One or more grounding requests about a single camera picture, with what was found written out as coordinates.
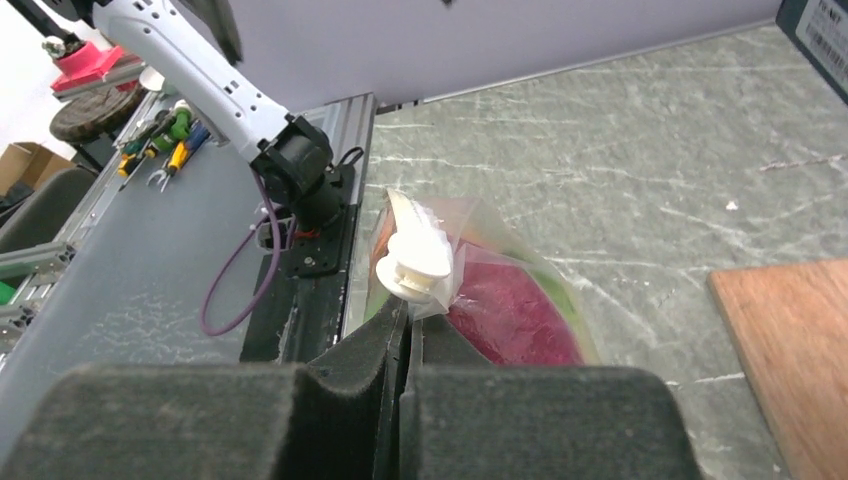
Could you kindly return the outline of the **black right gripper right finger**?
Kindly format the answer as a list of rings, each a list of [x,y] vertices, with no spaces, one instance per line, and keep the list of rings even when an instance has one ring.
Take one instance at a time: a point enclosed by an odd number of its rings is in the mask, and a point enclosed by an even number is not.
[[[633,367],[497,366],[444,317],[411,326],[403,479],[698,479],[678,405]]]

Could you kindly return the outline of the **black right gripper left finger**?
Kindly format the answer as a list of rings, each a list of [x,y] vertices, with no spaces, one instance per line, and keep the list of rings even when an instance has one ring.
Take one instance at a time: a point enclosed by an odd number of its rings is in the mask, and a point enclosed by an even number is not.
[[[307,363],[86,366],[47,394],[5,479],[394,479],[408,305]]]

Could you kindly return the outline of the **purple fake sweet potato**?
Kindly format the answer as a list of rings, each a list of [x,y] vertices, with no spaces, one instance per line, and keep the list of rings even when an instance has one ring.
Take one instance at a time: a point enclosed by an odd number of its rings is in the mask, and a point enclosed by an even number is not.
[[[580,315],[563,283],[515,264],[469,262],[451,305],[451,324],[499,365],[577,366],[590,362]]]

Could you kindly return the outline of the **polka dot zip top bag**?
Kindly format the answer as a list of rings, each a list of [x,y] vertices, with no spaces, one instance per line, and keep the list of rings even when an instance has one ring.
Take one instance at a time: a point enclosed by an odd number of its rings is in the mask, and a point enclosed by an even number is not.
[[[599,354],[560,272],[479,198],[383,193],[354,325],[389,299],[413,320],[443,315],[500,365],[597,365]]]

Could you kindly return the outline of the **orange fake fruit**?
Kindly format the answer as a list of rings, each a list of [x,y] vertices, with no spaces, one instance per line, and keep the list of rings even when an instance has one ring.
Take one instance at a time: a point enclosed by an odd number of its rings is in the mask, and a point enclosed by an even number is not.
[[[386,205],[379,213],[372,231],[371,248],[369,253],[369,273],[373,274],[377,262],[388,252],[388,241],[396,232],[394,210]]]

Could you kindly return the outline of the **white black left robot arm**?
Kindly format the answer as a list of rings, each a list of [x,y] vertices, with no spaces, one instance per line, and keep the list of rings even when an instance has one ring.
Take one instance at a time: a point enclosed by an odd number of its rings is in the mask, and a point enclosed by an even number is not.
[[[14,1],[11,5],[45,37],[77,39],[54,22],[51,12],[83,21],[163,74],[250,164],[263,179],[265,191],[288,207],[306,229],[324,229],[341,216],[344,202],[326,178],[333,158],[328,137],[237,70],[242,44],[228,2],[198,4],[214,44],[169,1]]]

